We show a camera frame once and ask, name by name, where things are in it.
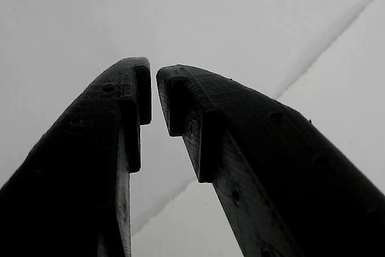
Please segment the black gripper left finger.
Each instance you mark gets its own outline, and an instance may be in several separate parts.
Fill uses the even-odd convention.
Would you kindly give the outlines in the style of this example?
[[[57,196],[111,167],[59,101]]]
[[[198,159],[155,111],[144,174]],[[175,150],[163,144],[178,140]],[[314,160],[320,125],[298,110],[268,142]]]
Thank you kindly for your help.
[[[150,64],[125,58],[60,115],[1,188],[2,256],[130,256],[129,177],[152,119]]]

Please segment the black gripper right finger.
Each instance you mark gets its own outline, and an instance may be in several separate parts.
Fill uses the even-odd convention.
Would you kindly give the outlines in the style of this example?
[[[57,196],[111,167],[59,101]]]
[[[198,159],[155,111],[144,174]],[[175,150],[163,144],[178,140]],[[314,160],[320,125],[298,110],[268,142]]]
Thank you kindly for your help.
[[[384,194],[299,112],[196,67],[156,80],[168,133],[244,256],[384,255]]]

